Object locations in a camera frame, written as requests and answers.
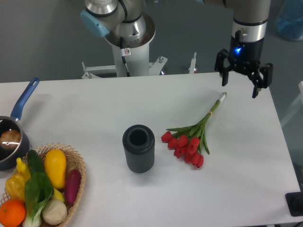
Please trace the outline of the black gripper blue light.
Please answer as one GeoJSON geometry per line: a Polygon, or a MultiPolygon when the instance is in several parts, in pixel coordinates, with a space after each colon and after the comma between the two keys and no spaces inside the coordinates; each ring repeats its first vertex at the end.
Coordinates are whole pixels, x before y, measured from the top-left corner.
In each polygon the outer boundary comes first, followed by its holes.
{"type": "Polygon", "coordinates": [[[255,42],[244,42],[244,33],[236,31],[231,38],[230,52],[222,49],[216,56],[214,70],[219,72],[222,78],[222,86],[226,86],[231,70],[247,75],[253,83],[252,98],[258,96],[259,91],[267,88],[272,83],[273,64],[260,64],[260,57],[263,47],[263,39],[255,42]],[[229,66],[224,66],[228,59],[229,66]]]}

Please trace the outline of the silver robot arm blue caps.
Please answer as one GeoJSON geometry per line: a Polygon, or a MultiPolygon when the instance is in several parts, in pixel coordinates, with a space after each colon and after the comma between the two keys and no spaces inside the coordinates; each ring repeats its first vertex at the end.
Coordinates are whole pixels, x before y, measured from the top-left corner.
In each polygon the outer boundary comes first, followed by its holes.
{"type": "MultiPolygon", "coordinates": [[[[268,0],[214,0],[233,10],[229,50],[218,52],[214,69],[228,83],[229,72],[245,75],[253,83],[252,96],[272,81],[273,65],[260,56],[270,8],[268,0]]],[[[153,19],[142,11],[139,0],[87,0],[80,18],[85,27],[112,46],[118,77],[148,76],[149,44],[155,36],[153,19]]]]}

